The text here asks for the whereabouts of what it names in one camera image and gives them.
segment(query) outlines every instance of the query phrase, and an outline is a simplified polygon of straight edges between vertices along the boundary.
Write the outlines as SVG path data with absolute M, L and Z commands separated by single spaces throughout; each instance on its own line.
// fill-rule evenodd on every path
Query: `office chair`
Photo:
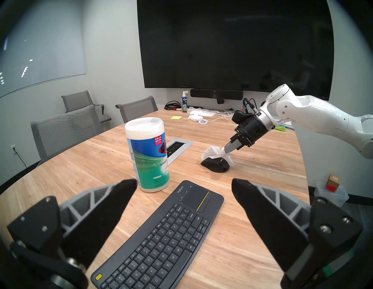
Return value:
M 158 110 L 152 96 L 126 104 L 117 104 L 115 107 L 120 110 L 124 123 Z
M 93 104 L 95 107 L 101 106 L 101 112 L 97 112 L 98 119 L 100 123 L 107 122 L 112 120 L 110 115 L 104 114 L 105 105 L 103 104 L 94 104 L 90 97 L 88 90 L 83 92 L 78 92 L 70 95 L 63 95 L 61 96 L 63 99 L 63 103 L 65 104 L 66 112 L 71 112 L 77 109 L 82 109 L 90 104 Z
M 85 108 L 31 122 L 38 166 L 73 146 L 104 132 L 91 104 Z

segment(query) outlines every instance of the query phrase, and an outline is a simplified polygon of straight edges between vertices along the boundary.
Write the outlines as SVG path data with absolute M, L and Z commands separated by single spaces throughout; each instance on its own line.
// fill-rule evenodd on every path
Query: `black tv screen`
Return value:
M 326 0 L 137 1 L 146 88 L 271 92 L 329 99 L 333 28 Z

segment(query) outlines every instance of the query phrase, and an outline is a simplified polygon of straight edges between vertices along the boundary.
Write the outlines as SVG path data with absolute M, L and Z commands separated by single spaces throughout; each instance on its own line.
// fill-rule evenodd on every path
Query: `wireless keyboard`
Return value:
M 183 181 L 92 275 L 98 289 L 175 288 L 206 238 L 224 198 Z

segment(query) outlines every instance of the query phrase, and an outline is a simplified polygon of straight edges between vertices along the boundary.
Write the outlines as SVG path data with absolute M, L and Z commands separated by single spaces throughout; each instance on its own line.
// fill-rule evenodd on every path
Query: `black mouse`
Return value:
M 208 157 L 201 162 L 201 165 L 216 173 L 224 173 L 229 170 L 228 162 L 222 157 Z

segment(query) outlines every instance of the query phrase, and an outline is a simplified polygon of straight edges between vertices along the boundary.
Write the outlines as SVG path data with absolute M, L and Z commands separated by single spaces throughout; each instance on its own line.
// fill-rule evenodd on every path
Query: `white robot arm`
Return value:
M 281 120 L 276 121 L 270 111 L 276 112 Z M 226 153 L 244 145 L 250 147 L 279 124 L 294 120 L 306 129 L 351 144 L 364 158 L 373 158 L 373 115 L 351 116 L 314 96 L 296 96 L 286 84 L 272 91 L 252 117 L 242 119 L 232 118 L 238 123 L 237 134 L 225 146 Z

